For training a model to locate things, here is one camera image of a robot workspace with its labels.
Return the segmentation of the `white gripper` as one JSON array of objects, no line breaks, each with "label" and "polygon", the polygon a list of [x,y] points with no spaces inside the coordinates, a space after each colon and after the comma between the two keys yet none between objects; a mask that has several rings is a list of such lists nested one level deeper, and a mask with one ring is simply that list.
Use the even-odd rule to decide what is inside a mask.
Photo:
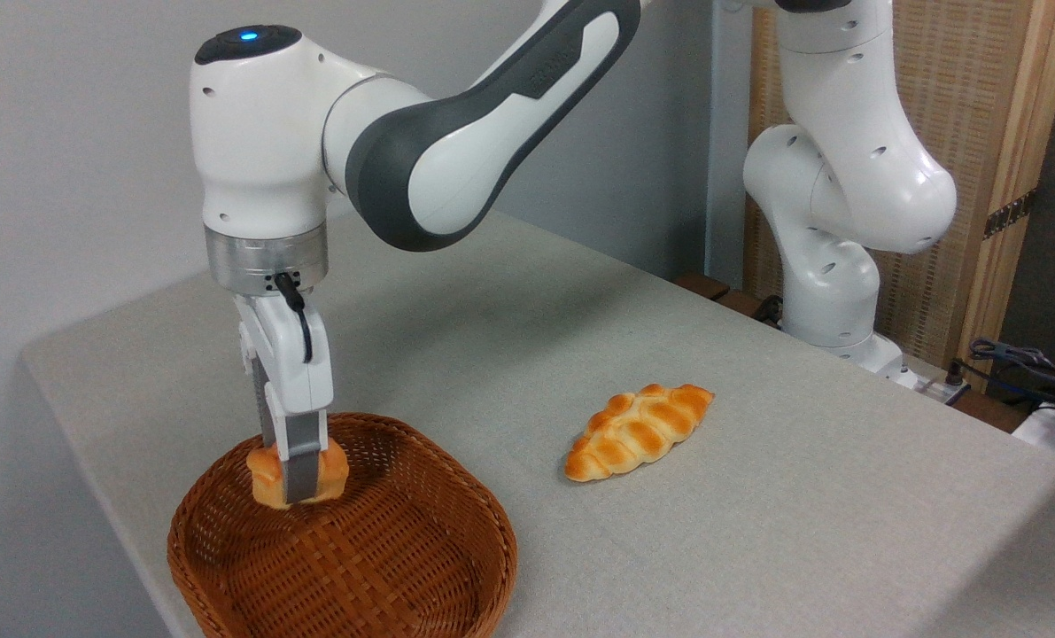
[{"label": "white gripper", "polygon": [[276,442],[275,421],[267,399],[267,384],[271,381],[284,411],[291,413],[277,417],[284,498],[289,505],[305,503],[318,495],[321,456],[329,448],[326,411],[322,408],[334,399],[323,318],[311,299],[305,299],[301,312],[291,310],[283,296],[236,295],[233,303],[239,312],[244,366],[251,372],[249,361],[256,357],[267,372],[267,376],[254,379],[263,446],[271,447]]}]

